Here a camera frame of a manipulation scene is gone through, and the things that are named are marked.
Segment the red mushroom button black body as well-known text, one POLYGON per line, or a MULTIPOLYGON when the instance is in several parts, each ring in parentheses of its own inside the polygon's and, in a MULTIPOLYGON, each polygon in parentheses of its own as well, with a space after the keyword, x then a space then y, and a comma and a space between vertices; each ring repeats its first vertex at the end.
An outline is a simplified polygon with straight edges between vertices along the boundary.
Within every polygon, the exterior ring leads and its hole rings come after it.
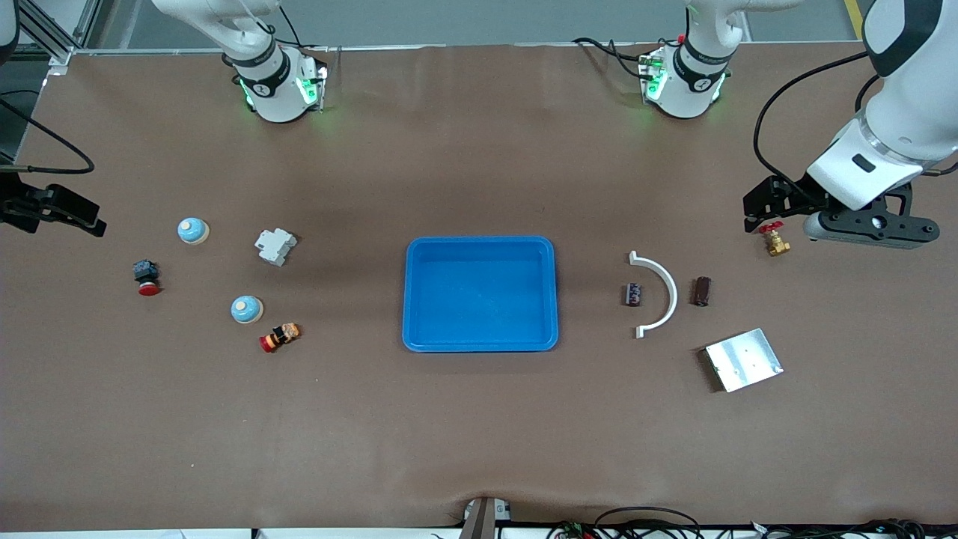
POLYGON ((144 259, 133 264, 133 278, 138 283, 140 296, 157 296, 161 293, 159 270, 151 260, 144 259))

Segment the silver metal plate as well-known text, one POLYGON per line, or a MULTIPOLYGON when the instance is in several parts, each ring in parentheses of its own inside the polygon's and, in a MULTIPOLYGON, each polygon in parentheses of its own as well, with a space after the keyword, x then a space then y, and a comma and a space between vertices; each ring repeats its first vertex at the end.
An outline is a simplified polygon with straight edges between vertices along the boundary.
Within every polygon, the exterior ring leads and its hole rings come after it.
POLYGON ((704 355, 725 392, 747 388, 784 372, 760 328, 705 346, 704 355))

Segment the white circuit breaker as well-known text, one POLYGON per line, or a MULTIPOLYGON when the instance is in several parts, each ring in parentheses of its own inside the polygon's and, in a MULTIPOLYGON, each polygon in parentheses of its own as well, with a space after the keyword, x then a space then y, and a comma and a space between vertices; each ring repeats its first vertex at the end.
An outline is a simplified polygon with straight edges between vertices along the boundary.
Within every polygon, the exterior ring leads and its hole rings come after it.
POLYGON ((274 230, 263 230, 259 238, 254 242, 261 260, 270 263, 270 265, 282 267, 287 258, 288 252, 294 246, 297 246, 296 236, 287 230, 275 228, 274 230))

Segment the red emergency stop yellow collar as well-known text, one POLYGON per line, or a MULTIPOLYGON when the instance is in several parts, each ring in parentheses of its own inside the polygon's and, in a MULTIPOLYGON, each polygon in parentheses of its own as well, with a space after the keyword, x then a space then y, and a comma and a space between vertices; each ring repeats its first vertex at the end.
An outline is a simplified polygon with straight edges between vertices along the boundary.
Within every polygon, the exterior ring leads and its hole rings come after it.
POLYGON ((272 329, 272 331, 259 338, 260 348, 266 353, 274 353, 288 342, 298 340, 301 335, 301 329, 294 322, 281 324, 272 329))

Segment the blue plastic tray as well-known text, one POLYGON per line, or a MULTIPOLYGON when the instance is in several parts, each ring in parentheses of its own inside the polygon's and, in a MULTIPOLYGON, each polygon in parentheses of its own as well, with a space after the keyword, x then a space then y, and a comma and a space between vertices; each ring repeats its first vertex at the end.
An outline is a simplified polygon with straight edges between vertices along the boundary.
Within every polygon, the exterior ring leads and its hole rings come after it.
POLYGON ((560 340, 553 243, 421 237, 405 253, 403 331, 416 353, 540 353, 560 340))

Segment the white curved plastic bracket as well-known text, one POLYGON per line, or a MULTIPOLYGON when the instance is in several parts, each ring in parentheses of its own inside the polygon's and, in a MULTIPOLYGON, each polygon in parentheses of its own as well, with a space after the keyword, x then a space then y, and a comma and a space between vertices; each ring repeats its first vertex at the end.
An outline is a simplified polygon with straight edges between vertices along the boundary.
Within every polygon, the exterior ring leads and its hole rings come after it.
POLYGON ((668 307, 661 315, 659 320, 649 324, 636 326, 634 330, 634 338, 636 338, 636 340, 643 340, 643 338, 646 338, 647 333, 665 325, 673 317, 675 310, 677 310, 678 298, 680 298, 680 296, 678 296, 677 283, 666 267, 657 261, 654 261, 653 259, 644 258, 638 255, 636 250, 632 250, 627 258, 629 258, 630 266, 646 267, 646 269, 655 273, 662 280, 668 292, 668 307))

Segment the aluminium frame profile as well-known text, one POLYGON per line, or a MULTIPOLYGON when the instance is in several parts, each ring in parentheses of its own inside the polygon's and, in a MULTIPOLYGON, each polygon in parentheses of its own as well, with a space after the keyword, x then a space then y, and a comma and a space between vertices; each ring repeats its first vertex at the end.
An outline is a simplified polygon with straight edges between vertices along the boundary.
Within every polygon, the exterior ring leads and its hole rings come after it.
POLYGON ((103 0, 18 0, 19 41, 14 58, 47 58, 66 66, 87 47, 103 0))

